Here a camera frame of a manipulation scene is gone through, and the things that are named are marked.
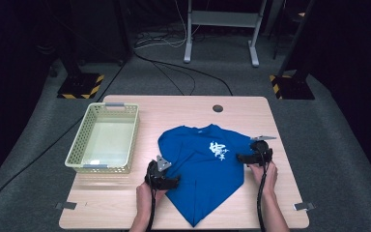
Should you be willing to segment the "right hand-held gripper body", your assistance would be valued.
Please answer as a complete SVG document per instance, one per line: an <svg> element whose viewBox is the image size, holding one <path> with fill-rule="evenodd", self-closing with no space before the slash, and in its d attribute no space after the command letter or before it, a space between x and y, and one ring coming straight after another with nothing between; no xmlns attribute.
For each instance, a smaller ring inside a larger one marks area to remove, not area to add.
<svg viewBox="0 0 371 232"><path fill-rule="evenodd" d="M254 152L255 163L263 166L272 160L273 150L268 144L268 140L271 140L272 136L260 135L253 138L250 144L251 150Z"/></svg>

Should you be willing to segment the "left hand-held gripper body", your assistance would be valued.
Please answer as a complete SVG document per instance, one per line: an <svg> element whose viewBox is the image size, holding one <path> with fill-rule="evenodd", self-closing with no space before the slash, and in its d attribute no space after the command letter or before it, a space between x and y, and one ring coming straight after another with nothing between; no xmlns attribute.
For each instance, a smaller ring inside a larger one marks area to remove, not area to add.
<svg viewBox="0 0 371 232"><path fill-rule="evenodd" d="M147 167L145 182L152 189L166 189L166 186L171 184L166 181L167 177L165 176L170 166L171 163L162 156L157 156L156 159L152 159Z"/></svg>

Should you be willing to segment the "blue t-shirt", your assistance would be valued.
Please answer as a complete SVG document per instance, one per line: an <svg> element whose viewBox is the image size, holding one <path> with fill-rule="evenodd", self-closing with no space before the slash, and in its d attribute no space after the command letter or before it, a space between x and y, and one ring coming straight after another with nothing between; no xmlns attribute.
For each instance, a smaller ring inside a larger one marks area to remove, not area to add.
<svg viewBox="0 0 371 232"><path fill-rule="evenodd" d="M250 143L249 136L217 125L179 126L160 136L160 153L171 163L166 176L179 180L166 195L191 226L243 184L244 168L237 156L248 155Z"/></svg>

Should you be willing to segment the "person's left hand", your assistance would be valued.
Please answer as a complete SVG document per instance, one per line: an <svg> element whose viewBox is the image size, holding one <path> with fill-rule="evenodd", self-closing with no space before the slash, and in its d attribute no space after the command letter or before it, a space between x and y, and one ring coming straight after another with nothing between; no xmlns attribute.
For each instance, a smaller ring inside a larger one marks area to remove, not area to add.
<svg viewBox="0 0 371 232"><path fill-rule="evenodd" d="M140 213L151 212L152 209L152 199L155 199L155 204L157 205L163 196L165 195L165 190L157 190L155 196L152 196L152 190L150 186L146 183L140 184L136 188L136 208Z"/></svg>

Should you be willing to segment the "person's right hand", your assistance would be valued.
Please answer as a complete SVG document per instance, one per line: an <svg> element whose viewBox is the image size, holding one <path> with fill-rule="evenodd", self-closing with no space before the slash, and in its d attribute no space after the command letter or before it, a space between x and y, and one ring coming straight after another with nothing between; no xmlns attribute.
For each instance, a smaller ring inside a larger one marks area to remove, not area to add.
<svg viewBox="0 0 371 232"><path fill-rule="evenodd" d="M265 166L250 164L248 166L253 174L254 183L257 187L263 186L264 194L274 193L277 180L277 168L273 161Z"/></svg>

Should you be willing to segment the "cream perforated plastic basket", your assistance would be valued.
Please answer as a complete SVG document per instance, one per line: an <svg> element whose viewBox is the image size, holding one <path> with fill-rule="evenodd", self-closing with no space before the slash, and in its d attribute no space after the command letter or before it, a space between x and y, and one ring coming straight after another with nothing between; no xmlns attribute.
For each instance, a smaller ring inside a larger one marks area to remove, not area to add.
<svg viewBox="0 0 371 232"><path fill-rule="evenodd" d="M89 104L65 166L76 173L129 173L138 126L139 106L135 103Z"/></svg>

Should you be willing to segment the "grey tape strip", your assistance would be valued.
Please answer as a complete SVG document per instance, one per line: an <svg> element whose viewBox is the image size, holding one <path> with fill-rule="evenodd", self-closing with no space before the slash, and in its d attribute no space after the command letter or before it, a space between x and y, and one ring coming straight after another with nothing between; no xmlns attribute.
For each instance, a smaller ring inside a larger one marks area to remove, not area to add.
<svg viewBox="0 0 371 232"><path fill-rule="evenodd" d="M301 202L301 203L294 204L293 207L296 211L301 211L301 210L309 211L309 210L313 210L315 208L315 205L311 202Z"/></svg>
<svg viewBox="0 0 371 232"><path fill-rule="evenodd" d="M77 204L74 203L74 202L58 202L55 205L55 209L57 209L57 210L64 210L64 209L74 210L76 205Z"/></svg>

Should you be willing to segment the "black stand with striped base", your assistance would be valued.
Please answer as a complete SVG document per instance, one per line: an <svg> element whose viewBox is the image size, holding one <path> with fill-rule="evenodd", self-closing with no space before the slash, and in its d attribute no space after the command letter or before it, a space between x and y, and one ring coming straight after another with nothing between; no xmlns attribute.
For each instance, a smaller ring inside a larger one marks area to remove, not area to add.
<svg viewBox="0 0 371 232"><path fill-rule="evenodd" d="M303 23L306 20L306 10L311 0L282 0L277 17L271 27L268 39L275 38L272 58L280 51L286 51L286 56L277 74L270 76L271 86L279 100L314 100L306 76L300 72L286 75L288 63L293 55L293 49L298 43Z"/></svg>
<svg viewBox="0 0 371 232"><path fill-rule="evenodd" d="M99 73L82 72L68 49L59 50L59 57L67 77L57 92L58 98L92 99L98 92L104 76Z"/></svg>

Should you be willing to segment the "dark cabinet on castors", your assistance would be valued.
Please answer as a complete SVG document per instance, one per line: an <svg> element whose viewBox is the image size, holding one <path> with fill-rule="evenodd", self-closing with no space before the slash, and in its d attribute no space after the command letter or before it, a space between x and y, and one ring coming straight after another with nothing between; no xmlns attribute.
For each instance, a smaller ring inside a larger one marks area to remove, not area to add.
<svg viewBox="0 0 371 232"><path fill-rule="evenodd" d="M129 47L119 0L71 0L72 31L79 62L122 66Z"/></svg>

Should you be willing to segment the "white metal stand frame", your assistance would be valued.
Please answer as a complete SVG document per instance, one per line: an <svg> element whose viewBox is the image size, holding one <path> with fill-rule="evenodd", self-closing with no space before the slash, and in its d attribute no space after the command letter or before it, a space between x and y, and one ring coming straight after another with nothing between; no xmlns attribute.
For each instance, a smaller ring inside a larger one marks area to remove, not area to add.
<svg viewBox="0 0 371 232"><path fill-rule="evenodd" d="M192 9L192 1L187 0L184 62L187 64L191 61L193 25L252 28L253 35L252 39L248 42L248 49L251 65L254 68L258 68L260 63L256 50L256 42L268 0L261 0L260 10L257 13L196 11Z"/></svg>

